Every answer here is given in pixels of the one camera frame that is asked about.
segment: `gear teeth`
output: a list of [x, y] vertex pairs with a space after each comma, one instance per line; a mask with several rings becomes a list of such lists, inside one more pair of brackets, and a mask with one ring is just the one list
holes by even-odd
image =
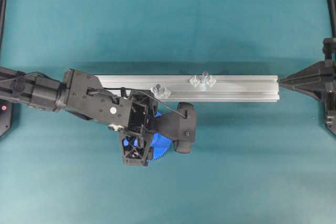
[[151, 144], [151, 146], [154, 148], [153, 159], [149, 161], [158, 160], [160, 157], [162, 157], [168, 151], [171, 144], [172, 141], [169, 138], [159, 133], [155, 133]]
[[154, 160], [157, 160], [157, 159], [159, 159], [160, 157], [164, 156], [164, 154], [166, 154], [166, 152], [169, 150], [171, 144], [172, 144], [172, 141], [169, 141], [169, 144], [168, 144], [168, 146], [164, 149], [164, 151], [163, 151], [162, 153], [160, 153], [160, 154], [159, 154], [158, 156], [156, 156], [156, 157], [155, 157], [155, 148], [154, 148], [154, 157], [153, 157], [152, 160], [154, 161]]

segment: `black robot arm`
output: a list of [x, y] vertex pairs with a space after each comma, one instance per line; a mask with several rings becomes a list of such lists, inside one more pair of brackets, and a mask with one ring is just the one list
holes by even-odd
[[177, 110], [155, 117], [158, 100], [150, 90], [120, 88], [121, 97], [104, 89], [98, 77], [68, 70], [62, 82], [43, 73], [23, 73], [0, 68], [0, 99], [22, 103], [30, 108], [57, 112], [61, 109], [105, 124], [119, 132], [123, 162], [148, 164], [153, 157], [151, 141], [160, 133], [174, 143], [179, 153], [189, 153], [195, 141], [196, 112], [189, 103], [179, 103]]

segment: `cable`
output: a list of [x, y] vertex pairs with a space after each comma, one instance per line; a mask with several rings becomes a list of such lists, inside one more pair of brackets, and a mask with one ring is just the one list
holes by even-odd
[[152, 100], [154, 101], [157, 101], [158, 103], [162, 104], [162, 106], [164, 106], [166, 109], [170, 110], [170, 111], [173, 111], [174, 113], [180, 115], [182, 118], [186, 119], [187, 117], [180, 113], [179, 111], [175, 110], [175, 109], [172, 109], [171, 107], [167, 106], [164, 102], [160, 101], [159, 99], [151, 96], [150, 94], [147, 94], [146, 92], [143, 92], [142, 90], [139, 90], [139, 89], [130, 89], [130, 88], [104, 88], [105, 90], [122, 90], [122, 89], [125, 89], [125, 90], [129, 90], [129, 91], [136, 91], [136, 92], [139, 92], [141, 94], [144, 94], [146, 95], [147, 97], [151, 98]]
[[[41, 73], [41, 72], [31, 72], [31, 73], [27, 73], [27, 74], [24, 75], [24, 77], [27, 77], [27, 76], [42, 76], [42, 77], [50, 78], [46, 74]], [[17, 77], [8, 78], [8, 79], [0, 80], [0, 82], [14, 81], [14, 80], [16, 80], [16, 78]]]

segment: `screw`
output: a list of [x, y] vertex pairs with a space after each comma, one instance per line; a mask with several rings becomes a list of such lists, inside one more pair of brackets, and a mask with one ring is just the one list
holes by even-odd
[[117, 112], [117, 108], [116, 107], [111, 107], [110, 108], [110, 112], [111, 112], [111, 114], [116, 114], [116, 112]]

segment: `black metal frame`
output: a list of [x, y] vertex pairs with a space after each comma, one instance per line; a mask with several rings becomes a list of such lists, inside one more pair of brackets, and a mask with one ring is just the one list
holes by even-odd
[[[6, 1], [0, 0], [0, 51], [5, 24]], [[13, 104], [0, 99], [0, 137], [11, 128]]]

